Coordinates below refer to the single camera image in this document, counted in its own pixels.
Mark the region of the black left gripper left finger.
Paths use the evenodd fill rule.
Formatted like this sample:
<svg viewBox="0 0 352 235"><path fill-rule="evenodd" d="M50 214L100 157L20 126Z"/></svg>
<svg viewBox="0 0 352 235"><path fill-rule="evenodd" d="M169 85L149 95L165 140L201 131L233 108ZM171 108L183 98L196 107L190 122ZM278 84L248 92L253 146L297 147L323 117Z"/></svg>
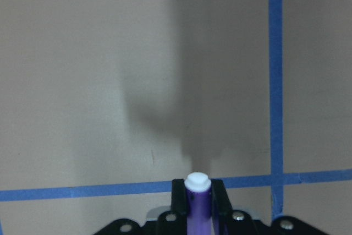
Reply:
<svg viewBox="0 0 352 235"><path fill-rule="evenodd" d="M188 197L183 179L172 180L171 210L181 216L189 213Z"/></svg>

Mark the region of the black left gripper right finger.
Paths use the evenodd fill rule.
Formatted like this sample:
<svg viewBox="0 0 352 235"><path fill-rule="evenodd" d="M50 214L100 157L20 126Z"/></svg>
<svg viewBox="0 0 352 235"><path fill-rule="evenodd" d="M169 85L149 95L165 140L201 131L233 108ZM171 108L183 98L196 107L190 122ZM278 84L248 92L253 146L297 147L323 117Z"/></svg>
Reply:
<svg viewBox="0 0 352 235"><path fill-rule="evenodd" d="M228 234L227 216L232 211L232 205L222 180L211 180L211 197L211 216L214 233L217 235Z"/></svg>

